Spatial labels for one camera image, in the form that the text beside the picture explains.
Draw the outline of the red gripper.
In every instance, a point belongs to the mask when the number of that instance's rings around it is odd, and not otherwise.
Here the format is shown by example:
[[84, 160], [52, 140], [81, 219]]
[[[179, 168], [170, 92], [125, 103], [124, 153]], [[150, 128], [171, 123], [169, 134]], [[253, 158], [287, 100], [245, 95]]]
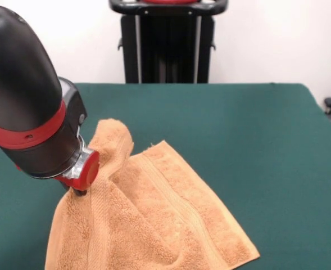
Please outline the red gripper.
[[99, 152], [83, 150], [72, 168], [55, 179], [73, 189], [76, 196], [85, 196], [99, 171]]

